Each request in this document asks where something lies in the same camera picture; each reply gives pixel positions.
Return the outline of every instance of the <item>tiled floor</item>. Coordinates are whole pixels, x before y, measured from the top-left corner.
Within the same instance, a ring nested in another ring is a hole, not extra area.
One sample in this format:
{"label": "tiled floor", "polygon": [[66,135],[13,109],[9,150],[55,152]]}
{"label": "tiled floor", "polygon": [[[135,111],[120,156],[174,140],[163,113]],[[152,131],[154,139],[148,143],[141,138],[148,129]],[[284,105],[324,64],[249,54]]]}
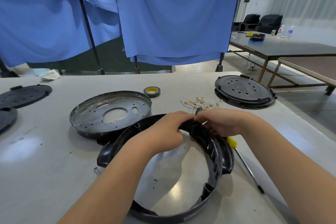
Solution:
{"label": "tiled floor", "polygon": [[[229,46],[230,50],[239,50],[233,46]],[[247,52],[241,52],[242,55],[248,55]],[[263,59],[259,59],[253,55],[251,59],[258,61],[258,64],[263,64]],[[202,72],[214,72],[218,61],[212,60],[207,62],[195,63],[190,65],[173,66],[173,73],[202,73]],[[225,53],[223,60],[223,71],[239,71],[242,74],[249,74],[249,76],[255,80],[258,79],[260,74],[260,67],[256,67],[256,70],[248,70],[250,62],[237,56],[234,53]],[[267,68],[274,70],[277,65],[277,61],[271,61],[268,63]],[[30,69],[26,64],[17,66],[14,70],[20,76],[36,76],[40,75],[49,69]],[[96,72],[89,71],[63,71],[65,75],[96,75]],[[294,69],[286,66],[281,66],[279,73],[292,81],[300,84],[316,83],[316,79],[306,76]],[[270,72],[265,72],[262,83],[267,84],[271,77]],[[275,77],[272,85],[287,85],[287,81]],[[324,93],[325,87],[309,87],[309,88],[297,88],[297,89],[281,89],[276,90],[278,100],[296,112],[302,119],[313,125],[323,134],[328,136],[331,140],[336,142],[336,94],[326,96]]]}

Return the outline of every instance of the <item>water bottle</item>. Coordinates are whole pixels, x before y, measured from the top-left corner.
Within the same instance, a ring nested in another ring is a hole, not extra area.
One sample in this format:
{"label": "water bottle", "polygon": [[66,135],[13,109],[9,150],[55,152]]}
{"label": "water bottle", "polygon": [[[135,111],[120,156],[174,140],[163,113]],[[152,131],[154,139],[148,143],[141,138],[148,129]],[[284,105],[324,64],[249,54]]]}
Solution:
{"label": "water bottle", "polygon": [[278,38],[284,37],[284,36],[282,36],[282,32],[284,30],[284,27],[285,27],[285,25],[281,25],[281,27],[278,29],[278,33],[277,33]]}
{"label": "water bottle", "polygon": [[287,40],[289,40],[291,38],[291,35],[293,33],[293,29],[294,29],[294,26],[291,26],[291,29],[288,31]]}

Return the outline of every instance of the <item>screwdriver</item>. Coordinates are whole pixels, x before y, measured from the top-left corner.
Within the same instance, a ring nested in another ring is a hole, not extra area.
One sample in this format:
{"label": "screwdriver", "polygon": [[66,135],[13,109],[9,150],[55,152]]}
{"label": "screwdriver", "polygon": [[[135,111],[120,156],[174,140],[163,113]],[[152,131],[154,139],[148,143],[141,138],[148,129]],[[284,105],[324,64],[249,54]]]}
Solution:
{"label": "screwdriver", "polygon": [[260,191],[260,193],[265,194],[263,188],[260,186],[260,184],[258,183],[257,179],[254,177],[252,171],[250,170],[250,168],[247,166],[246,162],[244,161],[244,159],[242,158],[242,156],[240,155],[239,151],[237,150],[237,141],[235,139],[233,139],[233,137],[228,136],[227,140],[226,140],[229,144],[229,146],[234,149],[237,153],[237,155],[239,156],[239,158],[241,159],[242,163],[244,164],[244,166],[246,167],[247,171],[249,171],[250,175],[252,176],[254,182],[257,184],[257,187]]}

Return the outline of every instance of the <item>table surface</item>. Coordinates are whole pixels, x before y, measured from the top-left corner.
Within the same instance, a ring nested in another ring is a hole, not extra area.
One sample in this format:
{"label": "table surface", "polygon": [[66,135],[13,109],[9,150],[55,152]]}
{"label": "table surface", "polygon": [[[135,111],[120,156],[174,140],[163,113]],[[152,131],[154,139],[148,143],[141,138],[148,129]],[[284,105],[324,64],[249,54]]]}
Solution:
{"label": "table surface", "polygon": [[250,43],[250,37],[246,37],[244,33],[232,32],[230,42],[266,56],[336,55],[336,47],[334,46],[296,41],[294,39],[287,40],[270,34],[265,35],[265,41],[262,44],[255,44]]}
{"label": "table surface", "polygon": [[[63,76],[42,83],[51,86],[52,93],[18,109],[16,124],[0,136],[1,222],[55,223],[97,178],[94,168],[101,146],[78,135],[69,122],[70,111],[82,101],[105,92],[142,92],[145,87],[158,86],[161,96],[152,99],[153,114],[189,111],[180,100],[203,96],[206,101],[217,102],[214,82],[218,76],[228,74],[237,72]],[[38,77],[3,78],[0,82],[0,93],[13,86],[41,83]],[[220,106],[236,109],[226,103]],[[336,175],[336,144],[294,112],[279,102],[267,109],[248,111],[267,120],[302,152]],[[297,223],[243,138],[235,138],[266,194],[258,192],[235,156],[233,172],[221,178],[209,203],[188,223]],[[182,146],[151,159],[135,199],[160,215],[175,214],[196,202],[208,175],[203,151],[185,136]],[[127,217],[124,223],[142,222]]]}
{"label": "table surface", "polygon": [[336,57],[285,57],[282,58],[299,67],[336,81]]}

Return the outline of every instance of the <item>right hand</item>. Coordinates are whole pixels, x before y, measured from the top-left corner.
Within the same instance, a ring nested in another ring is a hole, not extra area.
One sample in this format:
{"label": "right hand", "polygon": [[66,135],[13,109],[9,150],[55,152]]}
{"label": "right hand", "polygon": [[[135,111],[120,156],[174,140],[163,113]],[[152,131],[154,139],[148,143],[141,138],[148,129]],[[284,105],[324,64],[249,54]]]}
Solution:
{"label": "right hand", "polygon": [[251,115],[248,112],[234,109],[210,109],[197,113],[194,120],[204,123],[213,134],[221,137],[236,136],[242,133],[243,120]]}

